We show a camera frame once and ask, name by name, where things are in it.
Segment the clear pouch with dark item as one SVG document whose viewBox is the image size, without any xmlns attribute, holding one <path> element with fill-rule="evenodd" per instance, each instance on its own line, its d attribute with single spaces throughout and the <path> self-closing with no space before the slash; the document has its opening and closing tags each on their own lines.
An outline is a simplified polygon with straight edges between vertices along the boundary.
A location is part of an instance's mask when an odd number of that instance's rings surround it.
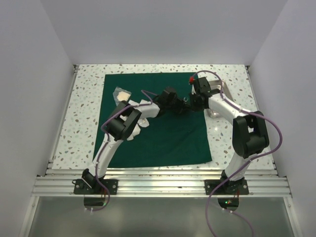
<svg viewBox="0 0 316 237">
<path fill-rule="evenodd" d="M 139 125 L 140 127 L 146 128 L 146 127 L 148 127 L 150 124 L 149 124 L 149 122 L 148 122 L 148 120 L 147 120 L 146 118 L 142 118 L 142 119 L 139 119 L 139 120 L 138 120 L 138 125 Z"/>
</svg>

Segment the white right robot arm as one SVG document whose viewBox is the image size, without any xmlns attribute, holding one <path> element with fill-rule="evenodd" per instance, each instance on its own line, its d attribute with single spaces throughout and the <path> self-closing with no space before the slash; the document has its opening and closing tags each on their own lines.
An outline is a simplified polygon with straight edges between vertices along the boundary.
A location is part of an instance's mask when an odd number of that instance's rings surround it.
<svg viewBox="0 0 316 237">
<path fill-rule="evenodd" d="M 212 109 L 233 126 L 234 155 L 224 170 L 225 178 L 220 181 L 222 192 L 231 194 L 237 189 L 237 181 L 244 178 L 250 158 L 260 154 L 270 143 L 263 114 L 243 109 L 221 90 L 211 89 L 205 77 L 190 78 L 189 83 L 193 86 L 190 94 L 193 111 Z"/>
</svg>

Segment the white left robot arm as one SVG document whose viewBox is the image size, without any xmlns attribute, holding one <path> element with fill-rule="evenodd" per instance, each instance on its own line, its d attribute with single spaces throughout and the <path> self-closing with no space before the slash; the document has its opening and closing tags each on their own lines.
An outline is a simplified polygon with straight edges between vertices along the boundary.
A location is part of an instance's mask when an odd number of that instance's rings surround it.
<svg viewBox="0 0 316 237">
<path fill-rule="evenodd" d="M 140 133 L 139 121 L 159 117 L 166 111 L 183 114 L 190 110 L 187 100 L 178 97 L 172 87 L 165 88 L 160 95 L 155 94 L 154 98 L 148 95 L 148 91 L 141 92 L 148 101 L 141 100 L 137 103 L 121 100 L 101 125 L 104 140 L 93 162 L 82 173 L 84 190 L 97 194 L 107 189 L 101 178 L 105 176 L 110 161 L 123 141 L 132 140 Z"/>
</svg>

